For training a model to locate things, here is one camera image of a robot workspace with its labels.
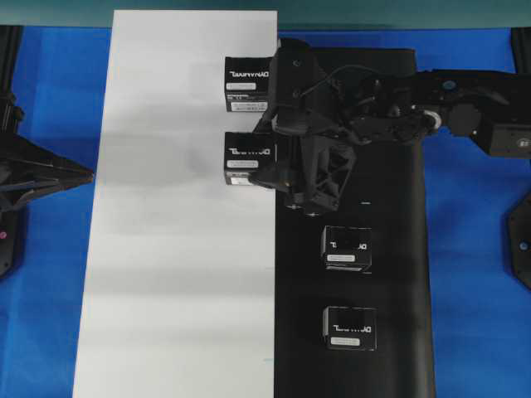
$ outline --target black 3d printed part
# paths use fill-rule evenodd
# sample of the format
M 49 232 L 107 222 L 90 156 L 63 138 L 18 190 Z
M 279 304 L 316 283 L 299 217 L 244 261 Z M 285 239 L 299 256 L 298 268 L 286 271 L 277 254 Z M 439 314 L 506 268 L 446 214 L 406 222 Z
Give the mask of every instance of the black 3d printed part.
M 531 193 L 509 215 L 514 275 L 531 289 Z

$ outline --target white board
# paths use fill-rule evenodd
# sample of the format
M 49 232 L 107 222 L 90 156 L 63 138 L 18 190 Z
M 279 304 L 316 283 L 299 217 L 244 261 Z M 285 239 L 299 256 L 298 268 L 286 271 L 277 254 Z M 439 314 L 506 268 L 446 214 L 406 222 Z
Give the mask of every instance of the white board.
M 225 185 L 225 56 L 276 12 L 118 11 L 74 396 L 271 398 L 274 193 Z

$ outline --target robotic arm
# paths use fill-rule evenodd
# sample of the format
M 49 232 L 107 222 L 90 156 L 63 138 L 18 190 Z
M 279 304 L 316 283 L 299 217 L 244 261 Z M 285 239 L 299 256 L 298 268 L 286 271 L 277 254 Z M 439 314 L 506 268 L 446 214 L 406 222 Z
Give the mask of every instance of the robotic arm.
M 270 63 L 268 109 L 253 132 L 270 137 L 276 157 L 249 181 L 317 216 L 338 210 L 358 146 L 413 144 L 445 125 L 490 156 L 531 158 L 528 92 L 531 75 L 494 71 L 400 78 L 345 65 L 327 74 L 306 43 L 284 40 Z

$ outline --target product box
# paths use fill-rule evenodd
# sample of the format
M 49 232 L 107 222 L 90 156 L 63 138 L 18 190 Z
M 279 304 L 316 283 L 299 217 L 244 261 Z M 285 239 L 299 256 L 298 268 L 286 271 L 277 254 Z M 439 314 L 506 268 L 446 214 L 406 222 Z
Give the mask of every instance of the product box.
M 227 112 L 264 112 L 271 58 L 225 57 Z
M 275 160 L 270 134 L 225 133 L 224 171 L 227 185 L 252 185 L 249 176 Z
M 326 269 L 367 271 L 373 261 L 370 228 L 326 226 L 321 255 Z
M 325 308 L 323 337 L 331 350 L 376 350 L 376 309 Z

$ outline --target blue surface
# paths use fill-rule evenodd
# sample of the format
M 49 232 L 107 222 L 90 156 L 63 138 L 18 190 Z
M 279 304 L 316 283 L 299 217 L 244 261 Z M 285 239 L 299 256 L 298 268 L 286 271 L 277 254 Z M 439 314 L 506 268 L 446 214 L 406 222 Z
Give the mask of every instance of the blue surface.
M 12 90 L 20 134 L 95 169 L 110 31 L 27 28 Z M 94 185 L 34 201 L 0 282 L 0 396 L 71 396 Z
M 283 32 L 314 46 L 415 48 L 419 70 L 513 70 L 509 30 Z M 21 133 L 95 167 L 110 31 L 27 28 Z M 531 396 L 531 292 L 509 272 L 504 213 L 529 163 L 467 139 L 424 142 L 439 398 Z M 22 266 L 0 283 L 0 397 L 71 396 L 94 187 L 32 203 Z

